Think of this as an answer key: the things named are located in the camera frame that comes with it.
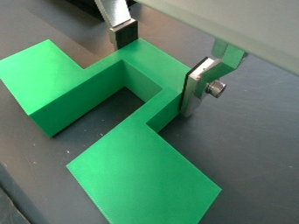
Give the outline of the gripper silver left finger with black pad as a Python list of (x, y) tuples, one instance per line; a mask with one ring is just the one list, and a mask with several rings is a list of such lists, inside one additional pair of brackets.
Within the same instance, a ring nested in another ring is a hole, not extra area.
[(110, 41), (121, 49), (138, 40), (138, 21), (131, 18), (127, 0), (95, 0), (109, 28)]

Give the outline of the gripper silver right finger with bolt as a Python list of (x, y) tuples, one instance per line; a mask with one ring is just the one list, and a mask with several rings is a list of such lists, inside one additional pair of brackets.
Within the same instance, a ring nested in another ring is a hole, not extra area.
[(239, 68), (249, 53), (226, 41), (215, 39), (211, 55), (215, 59), (206, 57), (186, 74), (181, 101), (185, 116), (193, 114), (206, 95), (221, 97), (227, 87), (221, 78)]

